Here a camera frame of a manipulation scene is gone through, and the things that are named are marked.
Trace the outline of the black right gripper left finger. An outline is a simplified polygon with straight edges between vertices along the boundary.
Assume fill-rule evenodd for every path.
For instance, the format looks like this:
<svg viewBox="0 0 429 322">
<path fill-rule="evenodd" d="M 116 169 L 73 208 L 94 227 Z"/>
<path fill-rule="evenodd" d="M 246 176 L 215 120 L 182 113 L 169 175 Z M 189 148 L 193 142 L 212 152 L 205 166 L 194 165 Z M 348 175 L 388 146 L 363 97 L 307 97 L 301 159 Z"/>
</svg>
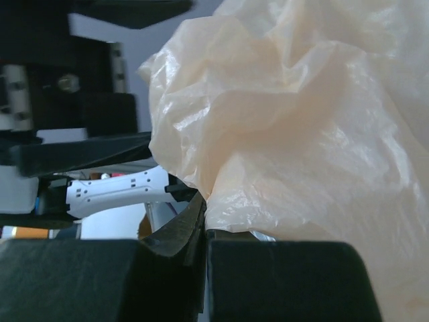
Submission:
<svg viewBox="0 0 429 322">
<path fill-rule="evenodd" d="M 2 321 L 196 321 L 205 202 L 144 239 L 1 242 Z"/>
</svg>

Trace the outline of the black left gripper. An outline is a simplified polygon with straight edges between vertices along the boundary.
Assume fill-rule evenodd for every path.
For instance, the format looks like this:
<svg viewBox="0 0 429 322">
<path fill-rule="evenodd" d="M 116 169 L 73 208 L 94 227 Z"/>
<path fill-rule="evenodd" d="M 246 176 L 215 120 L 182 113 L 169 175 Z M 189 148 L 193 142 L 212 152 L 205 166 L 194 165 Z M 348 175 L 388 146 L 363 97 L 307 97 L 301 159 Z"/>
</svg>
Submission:
<svg viewBox="0 0 429 322">
<path fill-rule="evenodd" d="M 71 12 L 140 30 L 193 6 L 189 0 L 72 1 Z M 137 133 L 136 100 L 128 92 L 122 44 L 79 36 L 70 41 L 74 66 L 1 58 L 2 132 L 84 129 L 93 138 L 12 147 L 11 161 L 24 177 L 151 158 L 151 133 Z"/>
</svg>

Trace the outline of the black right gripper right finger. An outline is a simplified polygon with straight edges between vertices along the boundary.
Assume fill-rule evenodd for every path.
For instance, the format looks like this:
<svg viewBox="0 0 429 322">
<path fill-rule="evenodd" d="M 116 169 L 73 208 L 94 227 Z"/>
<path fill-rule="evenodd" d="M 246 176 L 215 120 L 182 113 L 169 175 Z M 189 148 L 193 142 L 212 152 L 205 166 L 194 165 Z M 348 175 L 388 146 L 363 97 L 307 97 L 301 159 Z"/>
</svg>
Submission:
<svg viewBox="0 0 429 322">
<path fill-rule="evenodd" d="M 336 241 L 209 230 L 211 321 L 381 321 L 359 253 Z"/>
</svg>

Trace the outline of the translucent orange plastic bag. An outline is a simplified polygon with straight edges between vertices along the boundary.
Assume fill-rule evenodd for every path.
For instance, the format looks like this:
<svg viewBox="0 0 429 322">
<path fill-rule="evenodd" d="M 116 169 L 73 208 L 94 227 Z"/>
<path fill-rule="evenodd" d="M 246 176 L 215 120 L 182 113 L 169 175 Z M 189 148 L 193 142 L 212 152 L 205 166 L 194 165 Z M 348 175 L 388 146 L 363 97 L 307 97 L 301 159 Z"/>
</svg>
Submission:
<svg viewBox="0 0 429 322">
<path fill-rule="evenodd" d="M 224 1 L 138 73 L 207 228 L 348 242 L 386 321 L 428 320 L 427 1 Z"/>
</svg>

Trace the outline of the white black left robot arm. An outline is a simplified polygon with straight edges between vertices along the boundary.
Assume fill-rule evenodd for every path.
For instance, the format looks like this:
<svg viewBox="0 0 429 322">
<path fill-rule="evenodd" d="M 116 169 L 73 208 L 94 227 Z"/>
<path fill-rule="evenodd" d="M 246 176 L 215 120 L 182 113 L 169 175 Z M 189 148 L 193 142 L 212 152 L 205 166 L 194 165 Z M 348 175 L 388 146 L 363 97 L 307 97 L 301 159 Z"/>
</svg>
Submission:
<svg viewBox="0 0 429 322">
<path fill-rule="evenodd" d="M 123 49 L 70 31 L 77 13 L 140 30 L 192 1 L 1 2 L 1 223 L 63 227 L 106 209 L 187 201 L 163 168 L 104 180 L 69 172 L 145 160 Z"/>
</svg>

